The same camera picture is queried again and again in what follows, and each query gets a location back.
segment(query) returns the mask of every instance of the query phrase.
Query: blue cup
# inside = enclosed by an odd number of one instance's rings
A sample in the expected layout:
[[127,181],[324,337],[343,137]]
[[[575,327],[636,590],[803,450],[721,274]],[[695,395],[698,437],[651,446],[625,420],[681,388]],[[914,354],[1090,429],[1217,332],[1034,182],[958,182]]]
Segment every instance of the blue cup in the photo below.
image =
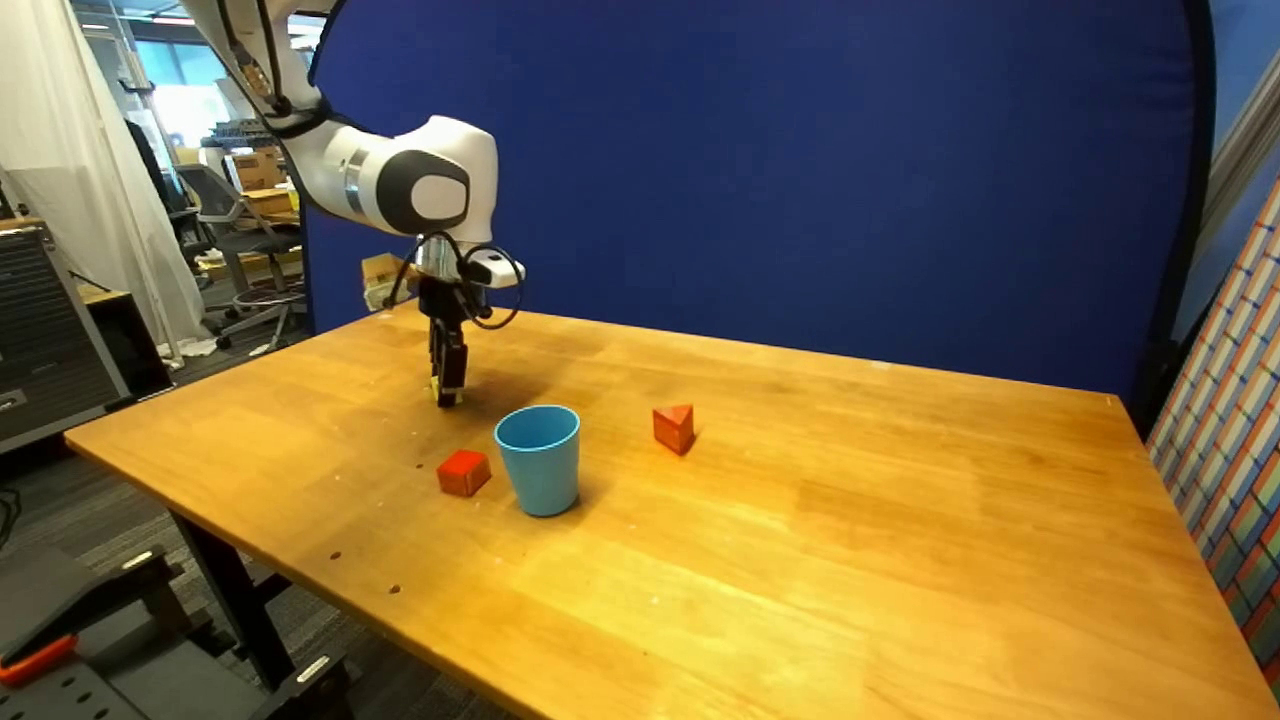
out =
[[560,515],[575,504],[580,417],[560,402],[532,402],[490,429],[514,504],[526,515]]

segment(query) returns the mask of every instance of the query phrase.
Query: red block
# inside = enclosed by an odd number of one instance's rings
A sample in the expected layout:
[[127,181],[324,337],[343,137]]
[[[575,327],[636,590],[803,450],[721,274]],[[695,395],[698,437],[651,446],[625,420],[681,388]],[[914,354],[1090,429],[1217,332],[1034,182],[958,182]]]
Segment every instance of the red block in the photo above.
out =
[[651,410],[651,439],[683,456],[692,446],[692,402],[671,402]]
[[449,497],[474,497],[488,484],[488,458],[473,446],[460,446],[436,466],[436,478]]

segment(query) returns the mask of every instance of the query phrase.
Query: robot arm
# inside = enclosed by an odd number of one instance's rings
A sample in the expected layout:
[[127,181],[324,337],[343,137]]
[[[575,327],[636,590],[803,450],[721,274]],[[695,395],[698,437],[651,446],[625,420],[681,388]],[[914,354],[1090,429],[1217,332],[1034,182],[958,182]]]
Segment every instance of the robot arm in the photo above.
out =
[[298,192],[343,221],[416,236],[420,307],[433,315],[433,395],[460,402],[462,318],[488,318],[484,288],[514,288],[522,263],[490,248],[496,140],[450,117],[403,137],[337,119],[287,42],[292,0],[183,0],[262,126],[283,144]]

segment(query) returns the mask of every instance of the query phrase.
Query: wooden table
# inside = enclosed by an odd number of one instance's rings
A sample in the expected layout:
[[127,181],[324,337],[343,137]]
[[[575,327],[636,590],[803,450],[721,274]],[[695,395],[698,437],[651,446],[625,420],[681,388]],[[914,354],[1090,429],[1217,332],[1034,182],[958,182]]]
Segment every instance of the wooden table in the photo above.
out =
[[[583,417],[575,512],[436,490],[539,401]],[[649,437],[677,401],[683,458]],[[526,712],[1276,714],[1096,392],[519,315],[439,410],[395,307],[69,439]]]

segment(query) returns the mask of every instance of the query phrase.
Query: black table leg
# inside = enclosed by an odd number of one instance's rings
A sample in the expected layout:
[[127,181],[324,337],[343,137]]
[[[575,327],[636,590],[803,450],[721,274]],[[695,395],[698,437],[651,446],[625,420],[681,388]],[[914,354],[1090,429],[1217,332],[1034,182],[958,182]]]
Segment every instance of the black table leg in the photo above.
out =
[[176,512],[172,520],[183,532],[204,579],[210,585],[210,594],[224,604],[256,676],[269,687],[281,687],[292,676],[292,656],[283,652],[281,631],[239,565],[239,553]]

